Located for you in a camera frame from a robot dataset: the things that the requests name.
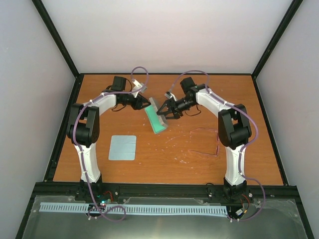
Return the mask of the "grey felt glasses case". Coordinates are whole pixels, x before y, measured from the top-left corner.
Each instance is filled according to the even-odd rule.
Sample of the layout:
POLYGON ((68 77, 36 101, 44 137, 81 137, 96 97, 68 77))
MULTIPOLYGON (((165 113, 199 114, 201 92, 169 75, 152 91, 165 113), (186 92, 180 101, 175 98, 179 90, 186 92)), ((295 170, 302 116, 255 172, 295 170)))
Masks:
POLYGON ((156 99, 154 97, 150 97, 149 102, 151 104, 145 108, 145 112, 148 116, 153 132, 158 134, 167 129, 168 123, 164 116, 157 115, 157 111, 159 110, 160 106, 156 99))

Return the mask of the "light blue cleaning cloth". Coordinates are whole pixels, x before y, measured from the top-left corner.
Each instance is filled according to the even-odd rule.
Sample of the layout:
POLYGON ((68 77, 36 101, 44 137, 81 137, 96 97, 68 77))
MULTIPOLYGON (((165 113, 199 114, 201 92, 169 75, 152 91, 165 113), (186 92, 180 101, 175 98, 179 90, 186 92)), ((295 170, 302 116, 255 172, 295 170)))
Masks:
POLYGON ((113 135, 110 142, 108 159, 110 161, 133 161, 136 156, 135 135, 113 135))

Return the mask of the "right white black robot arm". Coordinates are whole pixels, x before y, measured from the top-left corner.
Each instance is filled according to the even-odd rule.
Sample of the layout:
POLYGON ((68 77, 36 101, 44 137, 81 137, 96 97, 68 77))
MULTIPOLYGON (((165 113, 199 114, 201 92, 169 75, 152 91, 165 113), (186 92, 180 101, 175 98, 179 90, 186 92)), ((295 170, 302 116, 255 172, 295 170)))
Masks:
POLYGON ((185 94, 177 99, 172 91, 165 93, 167 100, 157 110, 157 115, 167 120, 179 119, 194 106, 203 106, 218 119, 218 137, 226 150, 226 174, 223 182, 224 197, 231 201, 247 187, 244 176, 245 148, 252 136, 246 108, 235 105, 215 94, 206 84, 197 85, 191 77, 183 79, 180 86, 185 94))

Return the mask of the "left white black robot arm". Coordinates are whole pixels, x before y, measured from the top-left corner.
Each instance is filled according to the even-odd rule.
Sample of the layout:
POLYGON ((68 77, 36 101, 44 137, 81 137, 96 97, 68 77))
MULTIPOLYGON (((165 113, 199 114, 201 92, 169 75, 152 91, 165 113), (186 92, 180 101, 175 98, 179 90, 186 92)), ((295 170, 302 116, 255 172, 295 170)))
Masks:
POLYGON ((81 167, 81 187, 87 186, 86 194, 92 200, 103 197, 102 174, 98 168, 96 142, 100 135, 100 115, 118 104, 142 110, 151 105, 142 93, 146 86, 134 78, 115 76, 112 85, 99 96, 86 103, 74 103, 70 108, 67 137, 74 145, 81 167))

